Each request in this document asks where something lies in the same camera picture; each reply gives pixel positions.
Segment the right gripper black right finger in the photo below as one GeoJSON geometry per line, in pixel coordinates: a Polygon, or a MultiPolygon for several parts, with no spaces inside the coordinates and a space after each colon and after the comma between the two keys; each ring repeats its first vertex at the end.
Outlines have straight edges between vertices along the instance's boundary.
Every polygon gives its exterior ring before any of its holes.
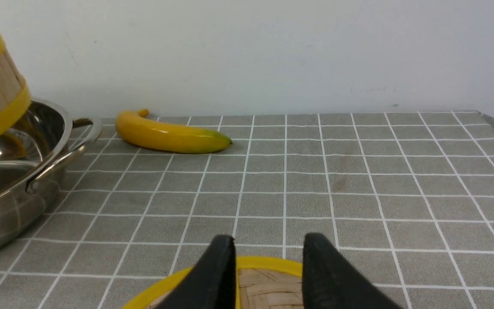
{"type": "Polygon", "coordinates": [[[306,309],[399,309],[321,233],[304,237],[302,297],[306,309]]]}

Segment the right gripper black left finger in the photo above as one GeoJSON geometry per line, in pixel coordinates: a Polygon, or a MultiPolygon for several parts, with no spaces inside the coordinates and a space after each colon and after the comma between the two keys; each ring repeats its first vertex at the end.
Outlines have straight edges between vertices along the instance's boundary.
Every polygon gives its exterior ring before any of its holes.
{"type": "Polygon", "coordinates": [[[186,277],[157,309],[235,309],[236,250],[229,235],[216,235],[186,277]]]}

